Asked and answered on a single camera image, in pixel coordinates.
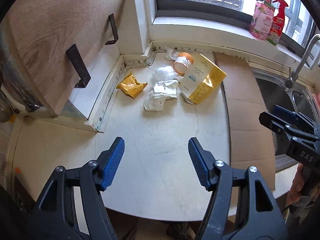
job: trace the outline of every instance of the pink bottle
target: pink bottle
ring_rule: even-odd
[[[251,35],[265,41],[268,38],[274,14],[275,7],[272,6],[271,0],[257,1],[249,30]]]

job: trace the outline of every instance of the cardboard sheet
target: cardboard sheet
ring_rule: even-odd
[[[230,125],[231,167],[256,166],[274,190],[275,148],[272,132],[259,123],[259,114],[266,111],[266,106],[256,79],[245,60],[220,53],[214,55],[216,64],[227,73],[223,85]]]

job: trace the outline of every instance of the faucet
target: faucet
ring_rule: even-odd
[[[312,37],[311,41],[308,44],[306,51],[303,54],[303,57],[298,65],[297,69],[293,73],[291,72],[291,67],[289,66],[289,78],[285,81],[285,85],[287,86],[287,88],[291,89],[293,87],[293,84],[298,79],[298,74],[299,74],[300,70],[302,69],[303,65],[307,62],[307,58],[310,55],[310,52],[311,52],[313,46],[319,40],[320,40],[320,34],[316,34],[315,36]],[[319,60],[320,60],[320,52],[318,52],[318,55],[313,60],[310,68],[312,68],[315,64],[318,64]]]

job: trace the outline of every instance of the metal screw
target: metal screw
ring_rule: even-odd
[[[224,166],[224,162],[223,162],[223,161],[221,161],[221,160],[217,160],[217,161],[215,161],[215,162],[214,162],[214,164],[215,164],[216,166],[218,166],[218,167],[222,167],[222,166]]]
[[[57,166],[57,167],[54,169],[54,171],[56,171],[56,172],[61,172],[61,171],[63,171],[63,166]]]
[[[256,167],[256,166],[250,166],[250,167],[249,167],[249,171],[251,171],[251,172],[255,173],[255,172],[257,172],[257,171],[258,171],[258,169],[257,169],[257,167]]]
[[[88,162],[88,165],[91,166],[91,167],[94,167],[94,166],[96,166],[97,164],[98,164],[98,163],[97,163],[96,160],[92,160],[92,161],[89,161],[89,162]]]

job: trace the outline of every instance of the white plastic bag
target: white plastic bag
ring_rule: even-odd
[[[170,61],[175,61],[178,57],[178,52],[175,52],[173,49],[169,48],[169,47],[164,47],[165,49],[165,56],[164,58],[166,58],[167,60]]]
[[[175,72],[172,66],[163,66],[157,68],[152,74],[152,77],[156,82],[173,80],[176,79],[178,76],[178,73]]]
[[[165,98],[154,98],[154,92],[151,92],[147,95],[146,99],[143,102],[144,109],[147,111],[162,111],[164,107]]]
[[[164,102],[169,98],[178,98],[178,93],[177,80],[157,82],[144,100],[144,108],[147,111],[162,111]]]

